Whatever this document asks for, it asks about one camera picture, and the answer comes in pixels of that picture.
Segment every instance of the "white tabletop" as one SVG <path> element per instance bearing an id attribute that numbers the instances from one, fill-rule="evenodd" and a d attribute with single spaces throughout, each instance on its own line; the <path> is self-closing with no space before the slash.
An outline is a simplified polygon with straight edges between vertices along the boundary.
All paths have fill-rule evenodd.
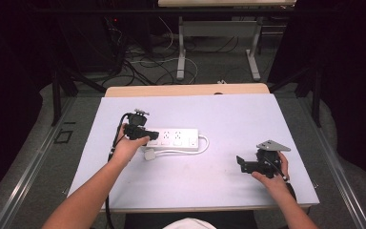
<path id="1" fill-rule="evenodd" d="M 235 158 L 255 161 L 255 146 L 268 139 L 291 148 L 284 154 L 290 161 L 298 203 L 319 203 L 272 94 L 102 98 L 70 194 L 107 162 L 119 119 L 136 108 L 151 114 L 146 127 L 195 128 L 210 139 L 210 147 L 201 155 L 161 156 L 151 161 L 138 150 L 110 192 L 112 211 L 276 207 L 262 184 L 240 172 Z"/>
<path id="2" fill-rule="evenodd" d="M 291 6 L 295 0 L 159 0 L 160 7 Z"/>

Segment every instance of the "white table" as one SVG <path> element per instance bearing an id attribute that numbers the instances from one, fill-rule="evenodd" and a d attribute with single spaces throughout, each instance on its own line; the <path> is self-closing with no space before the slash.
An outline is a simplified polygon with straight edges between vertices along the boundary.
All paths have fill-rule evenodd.
<path id="1" fill-rule="evenodd" d="M 187 95 L 224 92 L 225 85 L 130 87 L 137 96 L 104 97 L 73 180 L 70 194 L 99 170 L 108 158 L 112 140 L 124 113 L 135 108 L 151 113 L 148 128 L 196 128 L 210 140 L 209 149 L 195 156 L 160 156 L 146 161 L 142 149 L 122 172 L 110 192 L 114 212 L 176 212 L 276 208 L 265 188 L 240 172 L 236 156 L 255 161 L 256 144 L 272 139 L 289 148 L 290 174 L 298 203 L 319 203 L 315 189 L 296 149 L 273 94 L 247 93 L 253 85 L 227 85 L 235 94 Z M 178 92 L 161 96 L 164 91 Z"/>
<path id="2" fill-rule="evenodd" d="M 291 6 L 295 0 L 159 0 L 160 7 L 262 7 L 262 6 Z M 176 78 L 184 78 L 186 50 L 184 49 L 185 36 L 238 36 L 251 37 L 251 48 L 246 50 L 252 78 L 260 80 L 254 53 L 260 36 L 263 18 L 256 21 L 183 21 L 179 17 L 179 59 Z"/>

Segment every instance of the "person's left arm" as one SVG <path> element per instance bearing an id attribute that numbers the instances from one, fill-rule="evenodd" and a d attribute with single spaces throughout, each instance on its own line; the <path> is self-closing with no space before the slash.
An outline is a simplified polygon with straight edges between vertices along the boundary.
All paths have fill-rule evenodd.
<path id="1" fill-rule="evenodd" d="M 137 140 L 123 137 L 115 147 L 112 159 L 87 182 L 72 193 L 51 214 L 43 228 L 89 228 L 105 202 L 118 176 L 132 159 L 138 147 L 146 144 L 148 136 Z"/>

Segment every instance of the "white power strip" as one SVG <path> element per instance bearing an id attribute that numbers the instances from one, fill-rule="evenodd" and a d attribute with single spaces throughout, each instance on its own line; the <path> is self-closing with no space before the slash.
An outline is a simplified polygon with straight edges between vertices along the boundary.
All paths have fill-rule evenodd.
<path id="1" fill-rule="evenodd" d="M 197 129 L 148 128 L 147 131 L 159 132 L 158 139 L 147 143 L 147 149 L 154 149 L 155 151 L 198 151 Z"/>

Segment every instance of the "triangular metal plate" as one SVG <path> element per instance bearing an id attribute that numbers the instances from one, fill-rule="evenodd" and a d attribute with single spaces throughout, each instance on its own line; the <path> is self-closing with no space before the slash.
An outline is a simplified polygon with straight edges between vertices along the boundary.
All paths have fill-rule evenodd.
<path id="1" fill-rule="evenodd" d="M 256 147 L 267 151 L 291 151 L 290 148 L 278 144 L 273 140 L 267 140 L 263 143 L 258 144 Z"/>

